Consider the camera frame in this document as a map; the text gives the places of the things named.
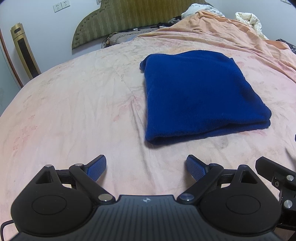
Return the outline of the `green upholstered headboard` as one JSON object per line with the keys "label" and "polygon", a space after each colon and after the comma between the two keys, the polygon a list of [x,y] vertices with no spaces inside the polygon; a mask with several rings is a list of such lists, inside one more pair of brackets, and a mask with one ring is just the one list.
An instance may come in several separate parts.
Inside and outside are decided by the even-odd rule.
{"label": "green upholstered headboard", "polygon": [[106,0],[99,9],[87,15],[77,26],[72,49],[114,32],[156,25],[180,16],[193,0]]}

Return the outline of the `gold tower fan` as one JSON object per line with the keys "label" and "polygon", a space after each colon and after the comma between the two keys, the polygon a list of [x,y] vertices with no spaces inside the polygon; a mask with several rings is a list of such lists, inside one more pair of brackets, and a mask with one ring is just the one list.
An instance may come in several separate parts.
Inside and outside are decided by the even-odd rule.
{"label": "gold tower fan", "polygon": [[36,59],[29,46],[23,24],[17,23],[11,28],[11,36],[15,44],[16,52],[30,80],[41,74]]}

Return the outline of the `pink floral bed sheet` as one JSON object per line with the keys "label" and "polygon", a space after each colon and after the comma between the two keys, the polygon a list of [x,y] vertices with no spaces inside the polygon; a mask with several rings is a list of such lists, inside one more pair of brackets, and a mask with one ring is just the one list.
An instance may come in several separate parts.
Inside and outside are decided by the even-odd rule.
{"label": "pink floral bed sheet", "polygon": [[[295,57],[272,42],[208,34],[158,34],[97,50],[30,81],[1,116],[1,221],[14,199],[46,164],[67,169],[103,154],[99,183],[113,195],[160,195],[186,190],[193,154],[225,168],[254,167],[265,156],[295,169]],[[261,131],[169,146],[145,142],[146,99],[139,64],[152,53],[220,52],[235,60],[272,111]]]}

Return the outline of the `patterned brown pillow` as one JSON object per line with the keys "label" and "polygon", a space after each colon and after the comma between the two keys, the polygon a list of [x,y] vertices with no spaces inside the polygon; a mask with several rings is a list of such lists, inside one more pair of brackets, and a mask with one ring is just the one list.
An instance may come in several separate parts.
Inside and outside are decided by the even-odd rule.
{"label": "patterned brown pillow", "polygon": [[132,29],[131,31],[127,31],[127,32],[112,33],[102,42],[101,48],[103,49],[109,46],[131,41],[139,35],[153,32],[157,29],[158,28],[143,28],[143,29]]}

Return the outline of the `dark patterned cloth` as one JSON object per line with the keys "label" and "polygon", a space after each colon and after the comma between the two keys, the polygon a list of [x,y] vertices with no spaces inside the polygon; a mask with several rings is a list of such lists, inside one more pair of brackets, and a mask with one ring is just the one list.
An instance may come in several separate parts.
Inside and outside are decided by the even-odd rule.
{"label": "dark patterned cloth", "polygon": [[277,39],[276,41],[283,42],[283,43],[287,44],[289,46],[289,48],[291,49],[291,51],[294,54],[296,54],[296,46],[295,45],[293,45],[293,44],[291,44],[291,43],[289,43],[289,42],[287,42],[287,41],[285,41],[283,39]]}

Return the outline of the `white wall socket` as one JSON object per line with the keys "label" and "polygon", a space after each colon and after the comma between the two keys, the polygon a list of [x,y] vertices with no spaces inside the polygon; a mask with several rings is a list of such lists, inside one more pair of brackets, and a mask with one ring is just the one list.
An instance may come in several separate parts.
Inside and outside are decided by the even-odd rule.
{"label": "white wall socket", "polygon": [[57,3],[53,5],[53,10],[55,13],[59,12],[60,10],[62,10],[62,4],[61,3]]}
{"label": "white wall socket", "polygon": [[62,6],[62,9],[69,7],[70,6],[70,1],[69,0],[62,0],[61,1],[61,6]]}

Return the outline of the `cream fluffy blanket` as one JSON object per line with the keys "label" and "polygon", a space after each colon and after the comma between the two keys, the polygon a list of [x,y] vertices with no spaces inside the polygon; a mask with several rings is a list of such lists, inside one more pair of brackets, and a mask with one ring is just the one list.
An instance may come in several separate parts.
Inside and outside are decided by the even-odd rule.
{"label": "cream fluffy blanket", "polygon": [[253,28],[261,39],[268,40],[268,37],[262,32],[262,24],[259,18],[253,13],[236,12],[235,18],[237,21]]}

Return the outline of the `white quilt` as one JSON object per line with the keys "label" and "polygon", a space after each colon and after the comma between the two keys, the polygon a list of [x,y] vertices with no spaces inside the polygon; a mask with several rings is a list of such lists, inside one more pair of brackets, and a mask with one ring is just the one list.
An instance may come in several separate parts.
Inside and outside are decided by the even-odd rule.
{"label": "white quilt", "polygon": [[197,13],[198,11],[207,11],[207,12],[213,13],[213,14],[218,15],[218,16],[222,16],[222,17],[225,16],[222,12],[220,12],[215,7],[213,7],[213,6],[209,5],[209,4],[194,3],[194,4],[191,4],[188,7],[188,9],[181,14],[181,19],[184,19],[184,18],[186,18],[188,16],[192,16],[195,13]]}

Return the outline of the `orange blanket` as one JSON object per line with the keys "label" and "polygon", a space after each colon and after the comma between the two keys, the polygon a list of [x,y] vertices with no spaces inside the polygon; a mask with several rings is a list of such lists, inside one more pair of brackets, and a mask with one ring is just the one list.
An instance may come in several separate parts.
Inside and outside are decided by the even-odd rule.
{"label": "orange blanket", "polygon": [[191,50],[219,52],[233,58],[244,75],[267,74],[295,81],[295,54],[287,44],[260,39],[247,25],[206,11],[140,38],[169,47],[168,54]]}

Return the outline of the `dark clothes pile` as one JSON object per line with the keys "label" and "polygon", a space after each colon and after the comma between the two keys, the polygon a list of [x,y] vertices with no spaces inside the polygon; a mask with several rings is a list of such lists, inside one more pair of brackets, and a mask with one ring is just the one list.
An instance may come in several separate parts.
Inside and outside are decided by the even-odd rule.
{"label": "dark clothes pile", "polygon": [[182,20],[181,16],[176,16],[176,17],[170,19],[167,23],[158,23],[157,28],[171,27],[171,26],[173,26],[174,24],[178,23],[181,20]]}

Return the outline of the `blue knit sweater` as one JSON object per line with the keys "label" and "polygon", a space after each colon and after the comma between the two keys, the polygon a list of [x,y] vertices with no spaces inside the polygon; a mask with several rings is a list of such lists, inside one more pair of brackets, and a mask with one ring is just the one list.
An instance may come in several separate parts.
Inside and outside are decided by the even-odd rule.
{"label": "blue knit sweater", "polygon": [[163,145],[270,126],[271,110],[234,59],[194,50],[151,54],[139,65],[147,96],[147,142]]}

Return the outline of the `wooden door frame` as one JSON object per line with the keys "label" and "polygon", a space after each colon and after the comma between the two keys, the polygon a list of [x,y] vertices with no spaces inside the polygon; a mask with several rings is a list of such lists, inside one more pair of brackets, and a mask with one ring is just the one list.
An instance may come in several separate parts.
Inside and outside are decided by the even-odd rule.
{"label": "wooden door frame", "polygon": [[4,41],[3,34],[1,32],[1,30],[0,30],[0,38],[1,38],[1,47],[2,47],[2,49],[4,51],[4,55],[5,55],[5,58],[6,58],[6,61],[7,61],[8,65],[9,65],[9,68],[10,68],[10,70],[12,72],[12,75],[13,75],[17,85],[20,87],[20,89],[22,89],[23,88],[23,83],[20,80],[20,78],[19,78],[19,76],[18,76],[18,74],[16,72],[16,69],[15,69],[15,67],[14,67],[14,65],[12,63],[12,60],[10,58],[10,55],[9,55],[8,49],[6,47],[6,44],[5,44],[5,41]]}

